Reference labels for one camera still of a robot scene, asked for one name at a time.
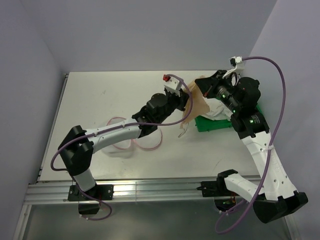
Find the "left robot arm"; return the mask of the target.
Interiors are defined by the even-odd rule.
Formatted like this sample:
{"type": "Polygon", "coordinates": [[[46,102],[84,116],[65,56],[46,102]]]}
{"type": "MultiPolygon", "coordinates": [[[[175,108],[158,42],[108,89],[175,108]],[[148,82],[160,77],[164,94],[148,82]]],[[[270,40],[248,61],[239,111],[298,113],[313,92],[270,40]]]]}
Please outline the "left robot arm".
{"type": "Polygon", "coordinates": [[[192,103],[191,92],[179,90],[179,95],[165,90],[156,93],[140,111],[122,122],[102,128],[83,129],[74,126],[57,150],[65,170],[76,182],[79,194],[86,200],[100,195],[90,165],[93,154],[110,145],[126,140],[144,138],[155,132],[175,110],[184,111],[187,103],[192,103]]]}

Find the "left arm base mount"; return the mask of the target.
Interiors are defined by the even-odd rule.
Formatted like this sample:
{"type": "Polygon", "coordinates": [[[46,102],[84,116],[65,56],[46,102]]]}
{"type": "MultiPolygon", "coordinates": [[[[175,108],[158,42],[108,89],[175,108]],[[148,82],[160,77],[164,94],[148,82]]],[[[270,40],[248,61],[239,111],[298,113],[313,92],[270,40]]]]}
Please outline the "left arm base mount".
{"type": "Polygon", "coordinates": [[[102,201],[113,199],[114,186],[112,184],[96,184],[92,189],[82,191],[75,184],[69,188],[68,202],[79,202],[78,212],[82,216],[93,216],[101,209],[102,201]]]}

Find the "beige bra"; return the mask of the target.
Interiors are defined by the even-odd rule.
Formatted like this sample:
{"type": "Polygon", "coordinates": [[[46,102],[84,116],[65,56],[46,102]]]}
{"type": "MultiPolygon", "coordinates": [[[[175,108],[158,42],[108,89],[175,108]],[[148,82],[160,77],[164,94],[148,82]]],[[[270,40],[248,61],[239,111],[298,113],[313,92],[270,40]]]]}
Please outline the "beige bra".
{"type": "Polygon", "coordinates": [[[178,135],[178,138],[182,137],[186,133],[189,123],[192,120],[210,111],[210,107],[204,100],[203,93],[196,85],[195,80],[190,82],[187,86],[191,92],[191,99],[188,99],[185,111],[182,113],[182,118],[184,120],[180,123],[180,129],[182,129],[182,132],[178,135]]]}

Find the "white mesh laundry bag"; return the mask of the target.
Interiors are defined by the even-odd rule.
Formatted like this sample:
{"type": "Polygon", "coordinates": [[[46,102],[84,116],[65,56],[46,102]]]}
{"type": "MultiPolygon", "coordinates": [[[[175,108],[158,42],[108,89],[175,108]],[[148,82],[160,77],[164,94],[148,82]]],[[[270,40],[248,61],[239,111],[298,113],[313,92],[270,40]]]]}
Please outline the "white mesh laundry bag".
{"type": "Polygon", "coordinates": [[[163,132],[160,128],[148,136],[138,139],[128,139],[112,145],[109,145],[101,150],[106,156],[111,158],[130,158],[134,155],[135,150],[145,152],[155,151],[163,142],[163,132]]]}

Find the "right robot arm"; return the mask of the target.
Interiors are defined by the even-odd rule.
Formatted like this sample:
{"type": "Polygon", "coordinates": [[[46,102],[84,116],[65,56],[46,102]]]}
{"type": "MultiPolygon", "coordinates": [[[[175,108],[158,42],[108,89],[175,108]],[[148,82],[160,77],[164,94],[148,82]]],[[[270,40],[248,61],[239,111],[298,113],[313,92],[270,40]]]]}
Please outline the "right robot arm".
{"type": "Polygon", "coordinates": [[[230,169],[218,174],[216,189],[222,195],[234,192],[253,202],[255,215],[266,224],[296,212],[308,202],[308,197],[291,182],[271,143],[270,128],[257,107],[260,82],[241,77],[232,84],[232,78],[225,73],[218,70],[212,76],[196,79],[195,84],[205,98],[217,98],[231,110],[232,127],[252,156],[263,184],[254,196],[257,185],[230,169]]]}

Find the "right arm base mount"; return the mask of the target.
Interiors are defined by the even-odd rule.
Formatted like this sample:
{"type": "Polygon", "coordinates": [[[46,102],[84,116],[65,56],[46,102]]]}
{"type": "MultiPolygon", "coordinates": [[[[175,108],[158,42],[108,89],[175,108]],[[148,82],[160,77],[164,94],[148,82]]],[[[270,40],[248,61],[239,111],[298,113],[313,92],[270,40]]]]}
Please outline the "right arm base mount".
{"type": "Polygon", "coordinates": [[[228,190],[217,180],[202,181],[196,190],[201,191],[203,198],[214,198],[214,204],[218,211],[226,212],[237,204],[236,197],[238,195],[228,190]]]}

